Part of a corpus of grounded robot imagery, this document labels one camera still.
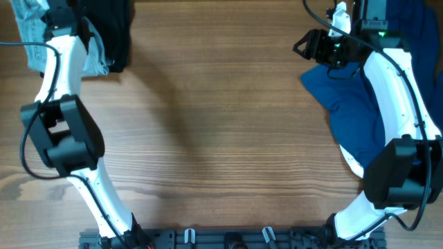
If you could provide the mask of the light blue denim shorts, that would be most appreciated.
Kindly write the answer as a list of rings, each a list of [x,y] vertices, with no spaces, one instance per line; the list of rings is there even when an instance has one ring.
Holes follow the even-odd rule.
[[[36,0],[12,0],[11,6],[15,14],[17,27],[22,42],[44,43],[44,31],[46,24],[41,20],[46,9],[41,6],[47,1]],[[89,52],[83,68],[83,77],[95,77],[108,75],[111,59],[105,57],[105,46],[98,30],[87,17],[89,30],[93,36],[89,40]],[[46,69],[46,48],[41,46],[26,46],[28,67],[34,71],[43,73]]]

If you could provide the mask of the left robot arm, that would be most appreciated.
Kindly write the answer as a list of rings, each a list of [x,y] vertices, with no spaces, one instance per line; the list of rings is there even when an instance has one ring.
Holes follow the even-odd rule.
[[[110,181],[102,133],[79,97],[91,37],[80,5],[48,1],[44,7],[44,81],[34,103],[21,108],[22,138],[81,194],[98,224],[101,248],[153,248]]]

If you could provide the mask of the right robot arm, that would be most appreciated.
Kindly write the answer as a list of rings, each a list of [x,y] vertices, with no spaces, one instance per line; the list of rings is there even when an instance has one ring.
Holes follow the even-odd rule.
[[[442,123],[427,104],[435,18],[421,1],[335,1],[293,49],[301,77],[362,192],[325,225],[331,246],[362,241],[410,210],[417,228],[442,191]]]

